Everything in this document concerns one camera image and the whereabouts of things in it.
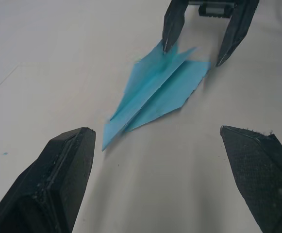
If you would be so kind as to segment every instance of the blue paper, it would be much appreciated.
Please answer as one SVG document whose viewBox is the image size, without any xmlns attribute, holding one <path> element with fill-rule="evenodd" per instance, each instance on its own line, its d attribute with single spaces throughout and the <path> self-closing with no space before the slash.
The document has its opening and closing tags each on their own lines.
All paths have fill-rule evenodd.
<svg viewBox="0 0 282 233">
<path fill-rule="evenodd" d="M 194 51 L 163 54 L 160 42 L 134 65 L 125 95 L 104 126 L 102 150 L 119 134 L 180 108 L 197 88 L 209 63 L 185 61 Z"/>
</svg>

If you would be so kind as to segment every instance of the blue paper airplane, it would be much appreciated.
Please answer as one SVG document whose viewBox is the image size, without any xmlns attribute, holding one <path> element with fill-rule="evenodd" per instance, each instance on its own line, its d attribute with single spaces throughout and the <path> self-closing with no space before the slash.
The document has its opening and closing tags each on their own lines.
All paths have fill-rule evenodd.
<svg viewBox="0 0 282 233">
<path fill-rule="evenodd" d="M 186 61 L 195 50 L 164 54 L 160 42 L 136 63 L 116 112 L 104 126 L 102 150 L 123 132 L 131 131 L 181 108 L 210 68 L 208 62 Z"/>
</svg>

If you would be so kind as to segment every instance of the white surface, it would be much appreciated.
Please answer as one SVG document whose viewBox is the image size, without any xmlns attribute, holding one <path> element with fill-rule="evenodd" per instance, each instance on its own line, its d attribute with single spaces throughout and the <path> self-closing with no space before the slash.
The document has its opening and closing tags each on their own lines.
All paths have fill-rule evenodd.
<svg viewBox="0 0 282 233">
<path fill-rule="evenodd" d="M 87 126 L 95 158 L 74 233 L 260 232 L 219 129 L 273 130 L 282 142 L 280 3 L 261 1 L 245 40 L 181 111 L 102 153 L 104 120 L 161 39 L 169 1 L 0 0 L 0 200 L 51 138 Z M 227 24 L 189 7 L 180 49 L 203 46 L 195 58 L 214 61 Z"/>
</svg>

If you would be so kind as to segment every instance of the paper airplane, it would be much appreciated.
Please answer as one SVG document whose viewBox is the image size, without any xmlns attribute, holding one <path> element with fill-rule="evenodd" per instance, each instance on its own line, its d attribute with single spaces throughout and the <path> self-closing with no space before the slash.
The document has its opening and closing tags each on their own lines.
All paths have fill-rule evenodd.
<svg viewBox="0 0 282 233">
<path fill-rule="evenodd" d="M 210 68 L 208 62 L 186 61 L 195 50 L 164 54 L 160 42 L 136 63 L 116 112 L 104 126 L 102 150 L 123 132 L 131 131 L 181 108 Z"/>
</svg>

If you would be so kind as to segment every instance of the textured black plastic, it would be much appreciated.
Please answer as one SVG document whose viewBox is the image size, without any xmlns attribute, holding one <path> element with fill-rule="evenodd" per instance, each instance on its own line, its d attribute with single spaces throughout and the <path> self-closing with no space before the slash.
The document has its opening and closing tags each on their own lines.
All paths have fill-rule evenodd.
<svg viewBox="0 0 282 233">
<path fill-rule="evenodd" d="M 222 65 L 246 37 L 259 0 L 237 0 L 219 50 L 216 66 Z"/>
<path fill-rule="evenodd" d="M 237 187 L 263 233 L 282 233 L 282 145 L 274 134 L 222 126 Z"/>
<path fill-rule="evenodd" d="M 0 202 L 0 233 L 71 233 L 91 172 L 96 134 L 50 140 Z"/>
<path fill-rule="evenodd" d="M 188 0 L 172 0 L 165 14 L 162 32 L 163 51 L 168 52 L 178 40 L 185 23 Z"/>
</svg>

